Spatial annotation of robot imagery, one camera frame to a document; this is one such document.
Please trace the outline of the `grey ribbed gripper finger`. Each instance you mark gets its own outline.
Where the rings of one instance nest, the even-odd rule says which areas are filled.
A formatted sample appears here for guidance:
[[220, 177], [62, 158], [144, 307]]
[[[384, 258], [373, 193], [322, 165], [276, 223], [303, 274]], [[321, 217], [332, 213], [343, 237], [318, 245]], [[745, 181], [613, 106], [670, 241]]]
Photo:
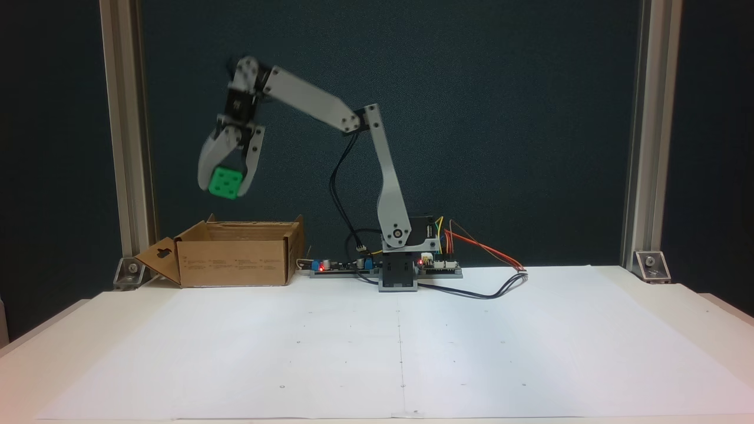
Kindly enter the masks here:
[[234, 150], [235, 148], [227, 147], [221, 143], [219, 138], [216, 138], [216, 130], [207, 137], [200, 150], [199, 161], [197, 162], [197, 183], [203, 191], [209, 190], [210, 180], [215, 168]]

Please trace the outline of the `grey slim gripper finger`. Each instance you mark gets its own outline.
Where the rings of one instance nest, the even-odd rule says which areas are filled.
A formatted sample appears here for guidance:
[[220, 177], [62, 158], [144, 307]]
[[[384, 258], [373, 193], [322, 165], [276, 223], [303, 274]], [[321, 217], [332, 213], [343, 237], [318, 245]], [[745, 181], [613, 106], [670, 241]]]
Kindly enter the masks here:
[[242, 129], [242, 141], [239, 143], [239, 146], [242, 148], [244, 167], [242, 171], [242, 184], [237, 192], [238, 197], [245, 196], [253, 182], [265, 134], [266, 128], [262, 125], [256, 125], [252, 130], [248, 128]]

